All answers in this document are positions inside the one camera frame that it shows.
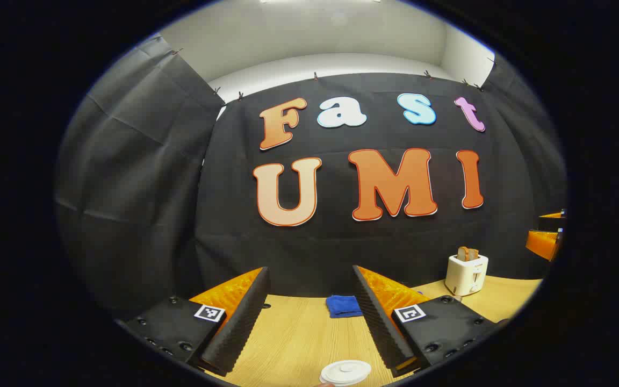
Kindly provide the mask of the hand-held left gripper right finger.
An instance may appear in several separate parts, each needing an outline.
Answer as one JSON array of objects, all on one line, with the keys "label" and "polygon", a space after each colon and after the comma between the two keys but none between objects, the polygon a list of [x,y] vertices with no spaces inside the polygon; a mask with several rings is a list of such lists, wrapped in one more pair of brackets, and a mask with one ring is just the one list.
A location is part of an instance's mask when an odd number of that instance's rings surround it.
[{"label": "hand-held left gripper right finger", "polygon": [[452,296],[430,298],[354,265],[355,297],[384,365],[393,377],[445,362],[498,331]]}]

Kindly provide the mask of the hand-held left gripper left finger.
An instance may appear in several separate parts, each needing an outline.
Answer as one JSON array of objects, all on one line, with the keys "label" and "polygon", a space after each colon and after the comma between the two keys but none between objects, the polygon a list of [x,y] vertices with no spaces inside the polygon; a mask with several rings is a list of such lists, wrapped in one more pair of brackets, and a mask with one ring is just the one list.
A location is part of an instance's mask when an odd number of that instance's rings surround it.
[{"label": "hand-held left gripper left finger", "polygon": [[175,362],[226,376],[250,337],[269,289],[269,269],[260,267],[197,296],[169,296],[117,324]]}]

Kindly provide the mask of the blue towel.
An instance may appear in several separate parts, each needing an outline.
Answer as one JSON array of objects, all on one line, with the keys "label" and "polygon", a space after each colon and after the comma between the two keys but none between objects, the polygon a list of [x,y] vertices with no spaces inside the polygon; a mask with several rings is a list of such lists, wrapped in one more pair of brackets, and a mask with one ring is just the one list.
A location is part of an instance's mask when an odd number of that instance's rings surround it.
[{"label": "blue towel", "polygon": [[325,299],[325,304],[332,319],[363,316],[355,296],[329,296]]}]

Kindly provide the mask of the white toaster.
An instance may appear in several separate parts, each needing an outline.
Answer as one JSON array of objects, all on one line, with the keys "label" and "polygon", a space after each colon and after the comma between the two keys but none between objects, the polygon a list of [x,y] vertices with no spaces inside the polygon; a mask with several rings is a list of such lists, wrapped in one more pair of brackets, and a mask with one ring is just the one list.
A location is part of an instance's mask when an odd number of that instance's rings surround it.
[{"label": "white toaster", "polygon": [[488,263],[488,257],[481,254],[478,259],[469,262],[459,261],[457,253],[449,256],[445,286],[454,296],[464,297],[480,291],[484,286]]}]

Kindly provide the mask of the black backdrop cloth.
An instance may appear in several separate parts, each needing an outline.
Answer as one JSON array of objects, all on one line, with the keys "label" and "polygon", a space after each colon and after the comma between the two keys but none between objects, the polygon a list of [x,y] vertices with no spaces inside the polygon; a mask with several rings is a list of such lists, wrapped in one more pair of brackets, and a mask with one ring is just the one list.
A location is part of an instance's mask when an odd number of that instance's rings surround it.
[{"label": "black backdrop cloth", "polygon": [[258,267],[278,296],[347,295],[354,265],[427,284],[462,245],[537,280],[528,231],[566,191],[552,120],[503,56],[480,89],[358,73],[225,104],[157,41],[78,106],[54,200],[74,269],[131,318]]}]

